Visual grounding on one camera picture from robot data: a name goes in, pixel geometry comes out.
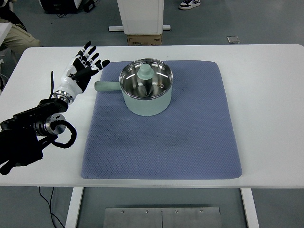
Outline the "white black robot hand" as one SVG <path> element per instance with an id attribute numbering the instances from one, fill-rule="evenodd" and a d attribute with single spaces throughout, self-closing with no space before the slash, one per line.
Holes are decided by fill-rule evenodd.
<path id="1" fill-rule="evenodd" d="M 88 41 L 70 60 L 62 74 L 61 84 L 54 91 L 53 96 L 69 105 L 72 104 L 77 95 L 86 90 L 91 77 L 110 63 L 109 60 L 97 59 L 98 56 L 96 47 L 92 47 L 91 41 Z"/>

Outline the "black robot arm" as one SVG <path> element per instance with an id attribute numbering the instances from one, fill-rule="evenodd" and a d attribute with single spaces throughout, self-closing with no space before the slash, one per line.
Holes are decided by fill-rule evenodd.
<path id="1" fill-rule="evenodd" d="M 14 167 L 41 160 L 42 150 L 50 144 L 69 148 L 76 140 L 76 130 L 60 114 L 67 109 L 65 101 L 49 98 L 1 122 L 0 173 L 7 175 Z"/>

